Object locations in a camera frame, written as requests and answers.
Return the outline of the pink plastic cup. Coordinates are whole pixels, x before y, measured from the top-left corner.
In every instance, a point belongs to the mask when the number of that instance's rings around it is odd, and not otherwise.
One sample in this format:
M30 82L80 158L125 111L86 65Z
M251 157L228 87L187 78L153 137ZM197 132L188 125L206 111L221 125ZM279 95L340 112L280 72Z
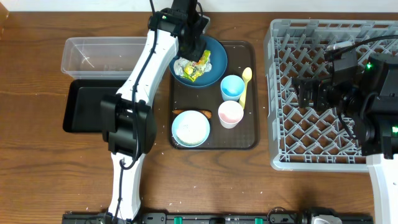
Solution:
M218 117L222 127L234 128L243 118L244 110L237 101L224 101L218 108Z

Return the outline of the light blue plastic cup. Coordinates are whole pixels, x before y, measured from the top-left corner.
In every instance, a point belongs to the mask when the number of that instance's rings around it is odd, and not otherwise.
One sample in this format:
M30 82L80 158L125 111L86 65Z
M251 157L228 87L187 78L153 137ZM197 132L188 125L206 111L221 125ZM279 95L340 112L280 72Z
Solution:
M228 75L222 79L220 88L224 101L238 101L244 91L244 81L237 75Z

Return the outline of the white tissue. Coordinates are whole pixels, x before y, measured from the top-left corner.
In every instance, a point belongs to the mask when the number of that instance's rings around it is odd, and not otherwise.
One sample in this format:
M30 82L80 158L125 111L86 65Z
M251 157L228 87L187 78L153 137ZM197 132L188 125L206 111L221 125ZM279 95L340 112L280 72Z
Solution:
M174 62L174 71L178 76L183 76L183 66L190 60L180 58Z

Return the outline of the yellow green snack wrapper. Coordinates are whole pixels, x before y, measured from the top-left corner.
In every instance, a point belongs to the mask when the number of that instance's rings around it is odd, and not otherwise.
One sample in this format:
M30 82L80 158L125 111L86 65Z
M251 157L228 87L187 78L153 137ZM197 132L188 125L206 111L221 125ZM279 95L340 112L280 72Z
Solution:
M205 50L198 62L188 61L183 68L183 77L195 82L196 79L212 69L211 52Z

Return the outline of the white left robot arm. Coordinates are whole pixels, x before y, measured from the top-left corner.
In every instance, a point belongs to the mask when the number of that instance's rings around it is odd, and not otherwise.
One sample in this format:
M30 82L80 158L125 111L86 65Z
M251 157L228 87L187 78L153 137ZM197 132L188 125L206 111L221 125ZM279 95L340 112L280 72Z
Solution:
M114 95L101 100L103 140L113 162L113 193L105 223L133 223L141 207L139 187L157 126L152 110L160 81L176 56L199 61L210 19L197 0L174 0L153 11L145 47L133 71Z

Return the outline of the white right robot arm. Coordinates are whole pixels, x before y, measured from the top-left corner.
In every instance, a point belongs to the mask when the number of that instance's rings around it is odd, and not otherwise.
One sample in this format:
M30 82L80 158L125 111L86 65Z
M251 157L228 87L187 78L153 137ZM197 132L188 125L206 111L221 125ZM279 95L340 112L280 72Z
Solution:
M355 79L355 56L332 64L331 78L293 78L301 108L338 108L354 121L347 133L361 145L371 177L375 222L397 223L397 57L373 53Z

